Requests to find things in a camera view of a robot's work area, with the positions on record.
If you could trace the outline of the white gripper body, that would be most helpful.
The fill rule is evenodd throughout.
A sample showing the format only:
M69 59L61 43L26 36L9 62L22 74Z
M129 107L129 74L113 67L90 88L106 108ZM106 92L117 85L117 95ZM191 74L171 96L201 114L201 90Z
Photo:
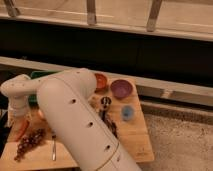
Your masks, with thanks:
M27 96L9 99L7 125L11 127L16 119L31 119L30 106Z

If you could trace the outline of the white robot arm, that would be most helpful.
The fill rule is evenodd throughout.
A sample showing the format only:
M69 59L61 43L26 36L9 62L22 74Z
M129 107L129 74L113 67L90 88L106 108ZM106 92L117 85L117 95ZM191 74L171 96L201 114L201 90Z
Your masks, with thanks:
M89 105L96 85L93 72L82 68L37 79L19 75L2 83L0 91L16 117L28 112L28 96L36 95L49 126L82 171L142 171Z

